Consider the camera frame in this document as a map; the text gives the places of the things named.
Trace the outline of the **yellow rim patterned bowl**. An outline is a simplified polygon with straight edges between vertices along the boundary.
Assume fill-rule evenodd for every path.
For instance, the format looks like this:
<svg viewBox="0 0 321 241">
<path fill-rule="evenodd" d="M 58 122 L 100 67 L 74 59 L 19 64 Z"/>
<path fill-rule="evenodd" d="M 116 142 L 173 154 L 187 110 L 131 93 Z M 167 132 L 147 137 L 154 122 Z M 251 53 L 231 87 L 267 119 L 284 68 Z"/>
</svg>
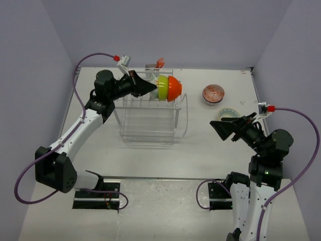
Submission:
<svg viewBox="0 0 321 241">
<path fill-rule="evenodd" d="M 222 118 L 240 118 L 241 115 L 238 111 L 233 108 L 223 108 L 218 112 L 217 120 L 221 120 Z"/>
</svg>

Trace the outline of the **red rim zigzag bowl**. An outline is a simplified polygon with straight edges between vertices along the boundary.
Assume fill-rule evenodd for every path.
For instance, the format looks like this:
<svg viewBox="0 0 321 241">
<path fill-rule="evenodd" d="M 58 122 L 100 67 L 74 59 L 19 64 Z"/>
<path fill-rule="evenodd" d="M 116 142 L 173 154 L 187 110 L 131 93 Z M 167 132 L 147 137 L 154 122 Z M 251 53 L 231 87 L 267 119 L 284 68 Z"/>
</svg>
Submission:
<svg viewBox="0 0 321 241">
<path fill-rule="evenodd" d="M 215 105 L 220 103 L 225 96 L 223 87 L 217 84 L 210 84 L 202 91 L 202 97 L 208 105 Z"/>
</svg>

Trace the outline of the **white green orange patterned bowl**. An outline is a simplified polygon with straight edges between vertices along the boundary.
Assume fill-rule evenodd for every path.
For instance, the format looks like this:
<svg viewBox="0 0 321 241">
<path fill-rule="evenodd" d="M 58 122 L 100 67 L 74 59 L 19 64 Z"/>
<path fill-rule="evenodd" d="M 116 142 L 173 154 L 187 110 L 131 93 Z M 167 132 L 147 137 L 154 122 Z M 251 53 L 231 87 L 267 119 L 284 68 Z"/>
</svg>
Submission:
<svg viewBox="0 0 321 241">
<path fill-rule="evenodd" d="M 156 99 L 158 99 L 158 77 L 154 74 L 151 74 L 149 81 L 150 81 L 150 83 L 152 83 L 156 86 L 156 89 L 154 89 L 153 91 L 151 91 L 149 93 L 149 99 L 156 100 Z"/>
</svg>

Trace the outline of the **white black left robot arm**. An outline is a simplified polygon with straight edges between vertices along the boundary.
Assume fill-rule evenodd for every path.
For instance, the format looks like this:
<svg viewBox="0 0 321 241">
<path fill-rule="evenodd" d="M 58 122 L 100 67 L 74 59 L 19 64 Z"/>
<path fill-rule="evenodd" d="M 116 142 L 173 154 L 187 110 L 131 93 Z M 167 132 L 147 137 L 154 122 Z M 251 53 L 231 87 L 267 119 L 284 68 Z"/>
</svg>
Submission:
<svg viewBox="0 0 321 241">
<path fill-rule="evenodd" d="M 93 197 L 101 196 L 104 192 L 101 177 L 89 171 L 77 172 L 73 159 L 87 139 L 111 116 L 115 100 L 129 94 L 143 96 L 156 88 L 155 84 L 143 80 L 134 70 L 120 80 L 116 80 L 109 70 L 99 71 L 78 121 L 48 148 L 39 147 L 36 150 L 36 181 L 62 193 L 75 188 L 85 189 Z"/>
</svg>

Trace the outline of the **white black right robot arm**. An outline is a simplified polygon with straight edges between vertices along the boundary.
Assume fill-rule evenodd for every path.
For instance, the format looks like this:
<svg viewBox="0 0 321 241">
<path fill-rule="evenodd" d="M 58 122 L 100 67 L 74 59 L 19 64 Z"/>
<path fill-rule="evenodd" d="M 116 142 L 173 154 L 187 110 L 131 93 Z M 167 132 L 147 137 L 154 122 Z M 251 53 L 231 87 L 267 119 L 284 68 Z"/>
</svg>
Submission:
<svg viewBox="0 0 321 241">
<path fill-rule="evenodd" d="M 291 134 L 277 129 L 266 136 L 256 113 L 239 118 L 224 117 L 210 125 L 222 140 L 243 140 L 256 153 L 248 175 L 231 172 L 224 192 L 232 198 L 234 231 L 227 240 L 266 240 L 273 200 L 283 179 L 283 158 L 293 144 Z"/>
</svg>

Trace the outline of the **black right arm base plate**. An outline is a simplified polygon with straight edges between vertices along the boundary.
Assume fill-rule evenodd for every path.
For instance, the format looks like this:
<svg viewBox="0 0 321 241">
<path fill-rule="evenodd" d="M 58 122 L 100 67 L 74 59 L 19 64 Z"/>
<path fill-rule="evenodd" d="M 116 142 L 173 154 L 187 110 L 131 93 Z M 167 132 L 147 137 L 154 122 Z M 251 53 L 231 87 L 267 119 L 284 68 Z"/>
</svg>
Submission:
<svg viewBox="0 0 321 241">
<path fill-rule="evenodd" d="M 209 182 L 210 210 L 231 210 L 233 208 L 231 195 L 218 183 Z"/>
</svg>

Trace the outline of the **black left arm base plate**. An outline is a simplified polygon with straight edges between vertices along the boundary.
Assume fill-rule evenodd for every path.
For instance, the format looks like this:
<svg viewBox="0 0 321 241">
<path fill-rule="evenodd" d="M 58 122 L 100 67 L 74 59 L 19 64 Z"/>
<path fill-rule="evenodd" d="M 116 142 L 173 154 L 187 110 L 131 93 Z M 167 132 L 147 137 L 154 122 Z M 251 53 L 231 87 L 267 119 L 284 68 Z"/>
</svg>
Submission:
<svg viewBox="0 0 321 241">
<path fill-rule="evenodd" d="M 120 180 L 104 180 L 99 187 L 103 191 L 120 191 Z M 120 199 L 118 193 L 93 193 L 76 190 L 73 209 L 119 210 Z"/>
</svg>

